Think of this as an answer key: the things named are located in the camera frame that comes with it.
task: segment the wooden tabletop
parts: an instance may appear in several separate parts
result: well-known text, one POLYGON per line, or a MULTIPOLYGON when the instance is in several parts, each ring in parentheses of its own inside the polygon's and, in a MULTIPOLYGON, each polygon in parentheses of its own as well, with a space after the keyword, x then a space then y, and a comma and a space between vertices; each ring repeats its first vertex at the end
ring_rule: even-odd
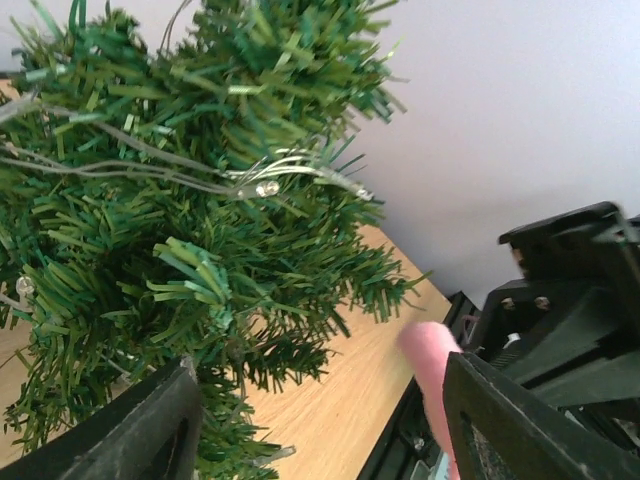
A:
POLYGON ((9 92, 10 92, 9 80, 0 80, 0 90, 2 90, 5 93, 9 94, 9 92))
MULTIPOLYGON (((391 245, 380 230, 368 228, 364 233, 372 246, 391 245)), ((409 277, 420 275, 397 249, 395 256, 409 277)), ((330 348, 340 353, 330 359, 321 382, 307 379, 301 386, 285 384, 282 394, 249 388, 249 402, 256 410, 254 423, 269 428, 269 441, 297 450, 274 463, 282 480, 357 477, 411 379, 395 349, 398 332, 408 321, 442 321, 449 310, 449 302, 430 282, 422 282, 416 290, 420 296, 411 294, 408 300, 424 310, 405 306, 400 318, 386 324, 376 325, 360 311, 343 310, 352 337, 339 336, 330 342, 330 348)), ((26 345, 28 332, 25 324, 14 331, 0 330, 0 364, 26 345)), ((0 413, 18 397, 25 373, 15 359, 0 370, 0 413)), ((11 446, 16 435, 1 432, 0 467, 19 455, 11 446)))

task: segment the pink object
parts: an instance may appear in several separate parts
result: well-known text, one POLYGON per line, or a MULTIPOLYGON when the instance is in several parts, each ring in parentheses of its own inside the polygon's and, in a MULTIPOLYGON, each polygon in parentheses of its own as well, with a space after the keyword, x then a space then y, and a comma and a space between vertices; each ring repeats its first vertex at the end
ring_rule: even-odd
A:
POLYGON ((449 455, 449 477, 459 480, 442 393, 449 353, 460 352, 460 347, 449 329, 435 322, 408 324, 400 332, 398 346, 415 373, 433 436, 440 448, 449 455))

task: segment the white wall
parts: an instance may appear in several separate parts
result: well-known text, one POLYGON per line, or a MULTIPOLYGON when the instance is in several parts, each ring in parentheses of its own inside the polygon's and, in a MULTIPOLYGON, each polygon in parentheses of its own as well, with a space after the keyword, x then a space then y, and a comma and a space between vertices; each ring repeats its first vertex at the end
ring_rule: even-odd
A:
MULTIPOLYGON (((3 30, 9 14, 32 18, 17 3, 0 0, 3 30)), ((45 3, 64 18, 70 2, 45 3)), ((178 3, 112 1, 151 46, 178 3)), ((512 227, 603 199, 640 212, 640 2, 408 0, 387 16, 383 49, 402 39, 391 65, 411 79, 392 90, 410 112, 363 120, 350 152, 368 154, 358 175, 388 201, 385 231, 445 293, 482 303, 515 278, 496 245, 512 227)))

